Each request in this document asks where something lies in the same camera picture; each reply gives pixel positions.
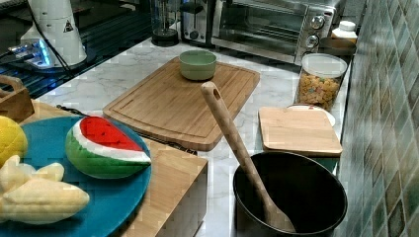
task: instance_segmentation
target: tile wall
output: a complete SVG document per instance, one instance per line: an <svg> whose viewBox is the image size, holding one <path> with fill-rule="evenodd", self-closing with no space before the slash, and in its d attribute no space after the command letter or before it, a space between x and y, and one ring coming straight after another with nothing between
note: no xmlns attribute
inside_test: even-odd
<svg viewBox="0 0 419 237"><path fill-rule="evenodd" d="M419 236L419 0L370 0L354 58L335 236Z"/></svg>

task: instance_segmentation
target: white countertop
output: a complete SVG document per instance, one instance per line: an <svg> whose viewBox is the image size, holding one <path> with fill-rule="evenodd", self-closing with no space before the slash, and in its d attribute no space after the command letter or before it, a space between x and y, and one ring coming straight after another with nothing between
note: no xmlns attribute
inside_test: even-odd
<svg viewBox="0 0 419 237"><path fill-rule="evenodd" d="M182 42L172 47L158 47L150 39L146 40L43 95L38 101L100 116L102 108L120 94L173 57L192 48L194 47ZM299 67L281 62L277 65L264 64L262 62L267 60L258 56L237 58L232 56L234 51L227 49L214 49L213 52L220 62L260 73L259 85L234 121L250 155L262 152L258 111L261 107L284 108L293 103ZM339 138L347 78L331 112L336 119L334 128ZM196 236L229 236L234 208L232 178L238 162L224 138L212 151L198 152L198 155L209 160L209 192L207 215Z"/></svg>

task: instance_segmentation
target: toy watermelon slice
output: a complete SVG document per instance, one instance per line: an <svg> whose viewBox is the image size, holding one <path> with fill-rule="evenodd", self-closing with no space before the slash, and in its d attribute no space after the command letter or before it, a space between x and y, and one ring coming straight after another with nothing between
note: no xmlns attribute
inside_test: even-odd
<svg viewBox="0 0 419 237"><path fill-rule="evenodd" d="M140 145L100 117L75 123L67 133L65 152L80 172L100 179L127 177L151 164Z"/></svg>

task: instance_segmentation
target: blue plate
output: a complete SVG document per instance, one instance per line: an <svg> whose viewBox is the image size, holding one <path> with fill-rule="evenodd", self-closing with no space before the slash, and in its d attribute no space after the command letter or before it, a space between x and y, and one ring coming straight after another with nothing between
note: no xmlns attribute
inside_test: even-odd
<svg viewBox="0 0 419 237"><path fill-rule="evenodd" d="M64 167L63 182L90 196L88 205L77 214L47 225L15 221L0 224L0 236L108 236L124 224L141 202L151 176L151 166L123 179L99 180L79 172L65 155L67 131L81 117L51 118L23 125L28 153L21 162L36 169L58 162ZM144 141L128 127L114 122L140 145L148 156Z"/></svg>

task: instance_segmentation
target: watermelon rind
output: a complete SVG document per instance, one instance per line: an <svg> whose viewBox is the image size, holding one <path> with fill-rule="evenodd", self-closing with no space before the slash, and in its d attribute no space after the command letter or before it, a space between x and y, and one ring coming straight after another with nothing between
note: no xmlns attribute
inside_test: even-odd
<svg viewBox="0 0 419 237"><path fill-rule="evenodd" d="M145 157L140 159L126 159L124 157L111 158L98 154L112 154L112 152L104 152L109 149L108 147L95 148L94 152L88 150L74 136L74 130L77 130L78 127L77 124L78 123L76 123L67 133L65 152L68 160L80 172L99 179L119 179L131 176L150 166L151 160L146 156L145 152L140 153L143 153L148 159Z"/></svg>

